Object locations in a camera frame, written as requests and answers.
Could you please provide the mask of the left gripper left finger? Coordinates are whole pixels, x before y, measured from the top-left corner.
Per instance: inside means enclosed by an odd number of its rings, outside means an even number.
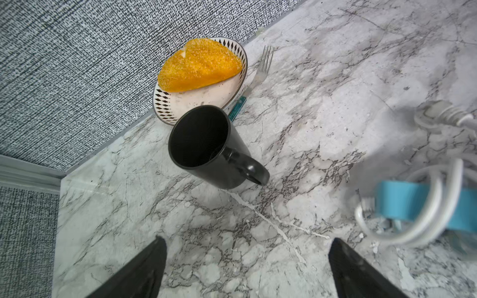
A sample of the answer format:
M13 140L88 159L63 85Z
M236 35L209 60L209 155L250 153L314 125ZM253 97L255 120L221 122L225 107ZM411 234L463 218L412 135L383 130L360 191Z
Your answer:
M167 259L165 239L157 236L89 298L156 298Z

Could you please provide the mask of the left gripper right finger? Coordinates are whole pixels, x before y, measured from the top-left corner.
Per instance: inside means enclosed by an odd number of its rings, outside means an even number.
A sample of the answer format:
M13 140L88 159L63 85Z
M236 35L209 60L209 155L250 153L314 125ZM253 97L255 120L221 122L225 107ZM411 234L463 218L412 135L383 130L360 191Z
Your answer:
M407 298L342 239L334 238L328 258L340 298Z

